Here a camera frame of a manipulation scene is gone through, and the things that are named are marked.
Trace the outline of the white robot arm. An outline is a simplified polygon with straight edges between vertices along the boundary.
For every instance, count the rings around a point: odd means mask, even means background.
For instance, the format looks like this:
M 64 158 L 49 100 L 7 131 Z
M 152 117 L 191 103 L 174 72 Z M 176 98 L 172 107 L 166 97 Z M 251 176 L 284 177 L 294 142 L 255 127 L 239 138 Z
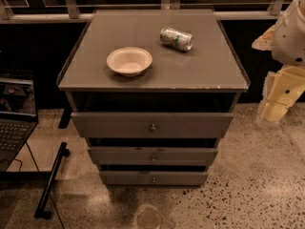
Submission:
M 257 111 L 261 120 L 277 123 L 305 92 L 305 0 L 293 0 L 252 48 L 270 51 L 282 64 L 276 73 L 268 72 Z

